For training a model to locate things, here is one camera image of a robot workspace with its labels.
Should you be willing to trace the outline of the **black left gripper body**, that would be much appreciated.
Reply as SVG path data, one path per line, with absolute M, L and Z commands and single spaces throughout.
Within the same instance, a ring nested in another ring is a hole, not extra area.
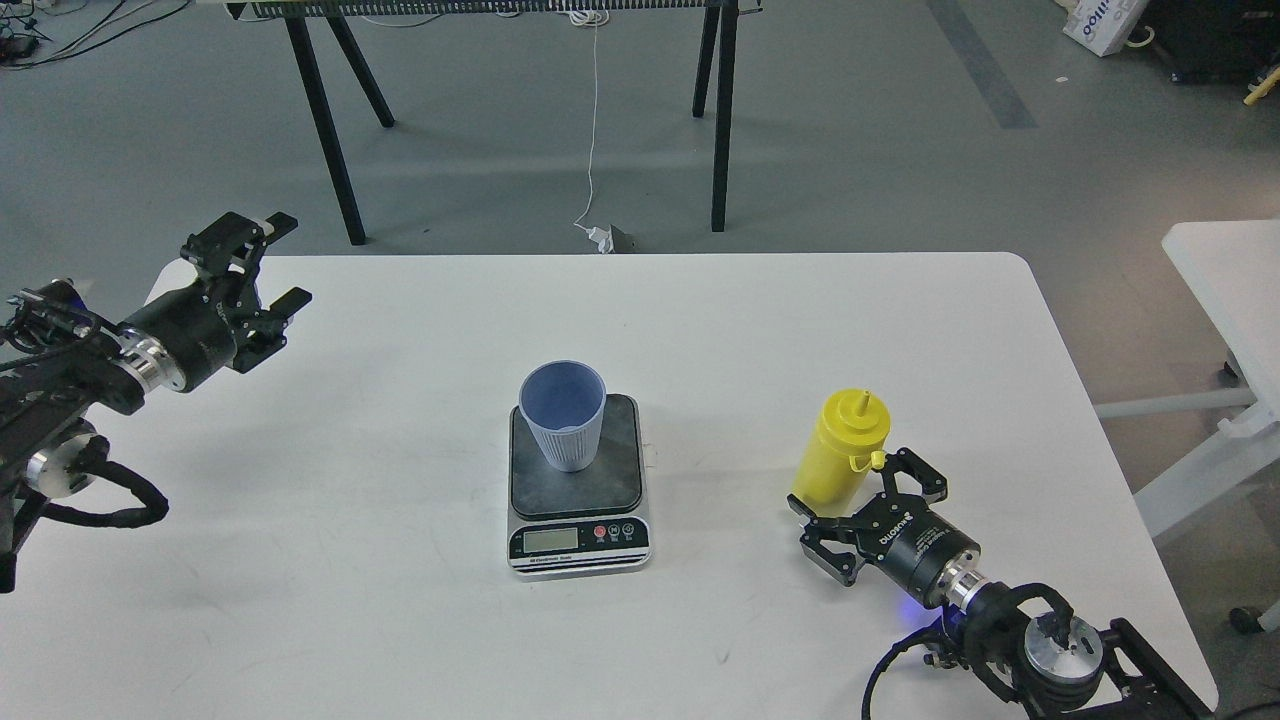
M 200 387 L 219 369 L 241 374 L 262 361 L 253 322 L 261 318 L 257 272 L 229 266 L 200 272 L 188 286 L 170 290 L 122 323 L 123 348 L 156 375 L 151 386 L 180 393 Z

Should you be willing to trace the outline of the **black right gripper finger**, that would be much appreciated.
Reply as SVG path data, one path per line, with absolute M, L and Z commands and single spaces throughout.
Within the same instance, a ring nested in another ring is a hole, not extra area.
M 908 447 L 896 452 L 874 451 L 870 456 L 870 469 L 879 474 L 882 491 L 869 502 L 873 518 L 919 518 L 931 512 L 931 505 L 948 497 L 948 480 L 923 457 Z M 914 480 L 920 492 L 904 493 L 899 488 L 899 474 Z
M 852 587 L 860 570 L 881 564 L 881 551 L 867 546 L 874 520 L 861 510 L 841 518 L 820 516 L 796 495 L 787 495 L 790 509 L 803 518 L 799 538 L 804 553 L 842 587 Z

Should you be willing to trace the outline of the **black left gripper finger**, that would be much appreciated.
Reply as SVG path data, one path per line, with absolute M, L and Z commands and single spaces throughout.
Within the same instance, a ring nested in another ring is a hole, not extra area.
M 239 372 L 248 373 L 287 345 L 285 329 L 294 315 L 314 296 L 300 287 L 291 288 L 270 307 L 259 309 L 239 322 Z
M 228 211 L 191 234 L 180 259 L 193 266 L 206 291 L 244 291 L 255 284 L 266 249 L 297 227 L 297 219 L 283 211 L 264 220 Z

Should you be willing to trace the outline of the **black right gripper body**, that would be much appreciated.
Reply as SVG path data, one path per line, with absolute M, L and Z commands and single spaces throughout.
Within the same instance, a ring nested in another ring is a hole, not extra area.
M 851 516 L 858 552 L 924 609 L 945 602 L 946 568 L 972 566 L 980 546 L 919 496 L 876 496 Z

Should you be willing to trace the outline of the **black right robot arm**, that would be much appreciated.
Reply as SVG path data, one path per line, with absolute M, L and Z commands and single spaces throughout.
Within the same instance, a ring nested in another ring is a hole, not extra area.
M 979 544 L 937 514 L 947 479 L 909 448 L 877 451 L 882 491 L 845 518 L 824 518 L 796 495 L 806 556 L 842 585 L 879 569 L 932 624 L 893 643 L 870 673 L 860 715 L 893 661 L 922 647 L 933 667 L 963 667 L 1030 719 L 1210 719 L 1212 711 L 1124 618 L 1097 629 L 1052 587 L 1011 587 L 979 571 Z

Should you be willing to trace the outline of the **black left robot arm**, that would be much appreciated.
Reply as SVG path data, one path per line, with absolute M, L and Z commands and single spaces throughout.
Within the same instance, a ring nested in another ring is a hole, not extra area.
M 257 278 L 268 249 L 297 228 L 278 211 L 262 220 L 233 211 L 192 234 L 180 258 L 195 269 L 170 290 L 110 322 L 68 279 L 22 290 L 8 302 L 3 342 L 3 592 L 17 585 L 19 552 L 40 520 L 136 529 L 161 521 L 168 498 L 110 459 L 87 420 L 100 405 L 131 415 L 150 392 L 188 393 L 223 368 L 247 373 L 285 347 L 285 328 L 311 301 L 292 288 L 269 306 Z

